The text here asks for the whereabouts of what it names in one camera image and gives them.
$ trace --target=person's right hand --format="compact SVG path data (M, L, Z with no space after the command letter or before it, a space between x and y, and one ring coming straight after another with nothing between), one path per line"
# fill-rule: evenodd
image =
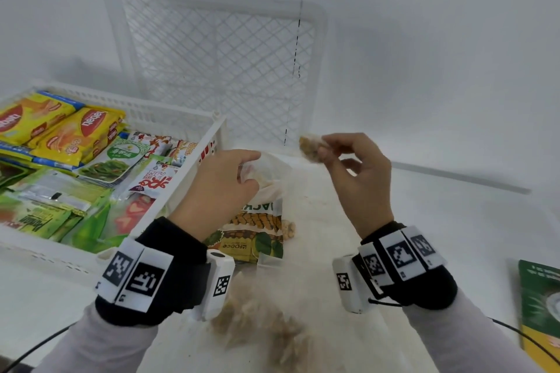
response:
M362 239L394 220L391 211L391 161L364 133L323 136L331 149L319 147L319 158L332 178L340 204ZM341 154L355 154L340 160ZM354 177L348 172L354 171Z

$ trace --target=forearm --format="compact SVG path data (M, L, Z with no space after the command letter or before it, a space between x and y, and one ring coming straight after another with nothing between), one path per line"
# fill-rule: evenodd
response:
M157 333L157 326L114 326L91 304L34 372L133 373Z
M461 290L444 310L403 311L440 373L542 373Z

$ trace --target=wire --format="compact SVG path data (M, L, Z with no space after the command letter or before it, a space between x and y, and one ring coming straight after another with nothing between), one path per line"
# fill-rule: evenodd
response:
M53 333L51 336L49 336L47 339L45 339L44 341L38 343L37 345L35 345L33 348L31 348L29 351L27 351L25 354L23 354L21 357L19 357L17 360L15 360L14 362L12 362L8 367L6 367L4 370L2 370L1 373L8 373L11 369L13 369L14 367L16 367L19 363L21 363L28 355L30 355L33 351L39 349L40 347L42 347L43 345L45 345L47 342L53 340L54 338L56 338L57 336L59 336L60 334L63 334L64 332L66 332L70 327L74 326L75 323L72 323L70 326L66 326L64 329L60 329L57 333Z
M370 304L376 304L376 305L387 305L387 306L391 306L391 307L402 307L402 305L400 304L392 304L390 302L383 302L383 301L376 301L374 299L368 298L367 301ZM525 339L527 339L528 341L532 342L537 348L539 348L541 351L543 351L546 355L548 355L550 358L552 358L552 360L554 360L554 362L560 366L560 360L558 360L554 355L552 355L550 353L549 350L547 350L545 347L543 347L540 343L538 343L537 341L535 341L532 337L528 336L527 334L523 333L522 331L520 331L519 329L516 329L513 326L510 326L509 324L503 323L500 320L496 320L493 319L492 317L488 317L490 320L492 320L494 323L499 324L502 327L505 327L506 329L509 330L513 330L514 332L520 334L521 336L523 336Z

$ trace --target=white lattice grid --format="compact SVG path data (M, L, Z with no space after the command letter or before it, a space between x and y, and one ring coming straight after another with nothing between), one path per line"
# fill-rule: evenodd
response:
M218 109L233 137L297 143L312 23L176 0L122 2L148 98Z

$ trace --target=wall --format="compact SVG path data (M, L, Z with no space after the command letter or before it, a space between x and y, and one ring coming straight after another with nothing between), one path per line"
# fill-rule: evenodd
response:
M313 130L364 130L395 161L560 207L560 0L312 1L330 16ZM118 82L102 0L0 6L3 89L30 75Z

